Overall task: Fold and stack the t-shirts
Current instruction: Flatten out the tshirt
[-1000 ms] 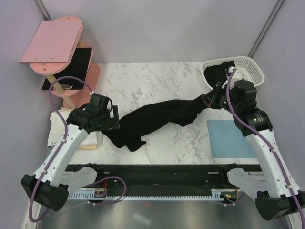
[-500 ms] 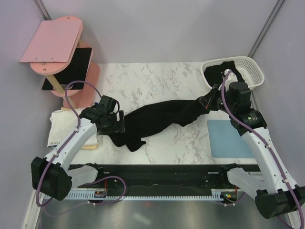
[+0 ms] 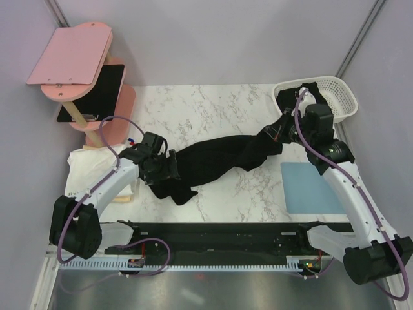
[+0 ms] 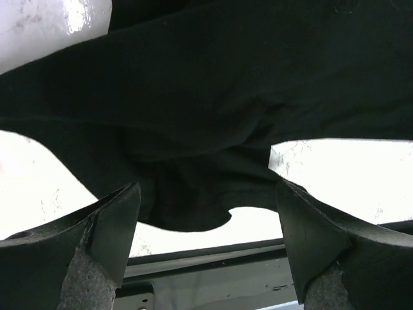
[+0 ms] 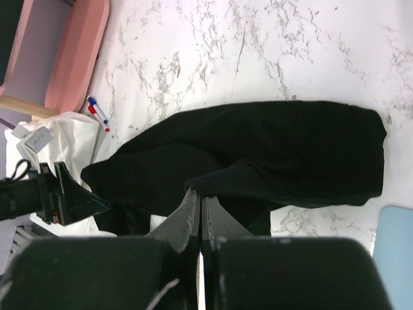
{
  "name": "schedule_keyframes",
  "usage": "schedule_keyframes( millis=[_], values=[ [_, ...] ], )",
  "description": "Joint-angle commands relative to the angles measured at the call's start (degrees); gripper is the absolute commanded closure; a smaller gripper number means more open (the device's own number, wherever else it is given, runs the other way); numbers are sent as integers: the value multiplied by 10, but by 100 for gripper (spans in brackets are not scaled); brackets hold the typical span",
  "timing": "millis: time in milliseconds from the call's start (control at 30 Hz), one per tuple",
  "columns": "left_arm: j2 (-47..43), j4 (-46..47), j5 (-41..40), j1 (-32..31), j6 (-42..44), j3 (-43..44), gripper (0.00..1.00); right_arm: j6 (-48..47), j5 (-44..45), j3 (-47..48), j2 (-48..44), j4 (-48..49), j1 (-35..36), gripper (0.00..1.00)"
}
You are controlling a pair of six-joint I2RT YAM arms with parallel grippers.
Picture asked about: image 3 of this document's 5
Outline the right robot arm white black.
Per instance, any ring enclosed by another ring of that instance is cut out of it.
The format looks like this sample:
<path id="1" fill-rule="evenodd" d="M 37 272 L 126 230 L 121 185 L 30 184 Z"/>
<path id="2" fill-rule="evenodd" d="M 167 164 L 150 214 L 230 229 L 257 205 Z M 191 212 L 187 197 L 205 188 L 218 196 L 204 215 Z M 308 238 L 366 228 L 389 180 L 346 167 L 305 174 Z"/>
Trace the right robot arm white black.
<path id="1" fill-rule="evenodd" d="M 333 231 L 321 222 L 306 224 L 295 239 L 303 254 L 319 249 L 343 263 L 356 284 L 401 274 L 412 257 L 412 239 L 400 237 L 380 213 L 359 175 L 346 143 L 334 137 L 334 117 L 328 105 L 311 104 L 304 112 L 286 110 L 264 133 L 278 143 L 297 143 L 336 193 L 352 226 L 354 236 Z"/>

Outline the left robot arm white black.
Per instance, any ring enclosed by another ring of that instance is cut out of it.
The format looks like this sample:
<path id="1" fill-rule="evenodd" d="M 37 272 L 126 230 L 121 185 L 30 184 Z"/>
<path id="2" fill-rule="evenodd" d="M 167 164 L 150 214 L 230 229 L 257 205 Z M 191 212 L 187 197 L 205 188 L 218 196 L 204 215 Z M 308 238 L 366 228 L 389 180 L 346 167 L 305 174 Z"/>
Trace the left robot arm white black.
<path id="1" fill-rule="evenodd" d="M 127 186 L 137 180 L 147 185 L 178 179 L 175 150 L 161 151 L 166 139 L 146 132 L 143 140 L 116 156 L 116 162 L 86 190 L 73 196 L 60 196 L 54 203 L 49 241 L 73 257 L 89 259 L 100 249 L 120 247 L 128 254 L 141 248 L 141 237 L 123 222 L 101 223 L 103 211 Z"/>

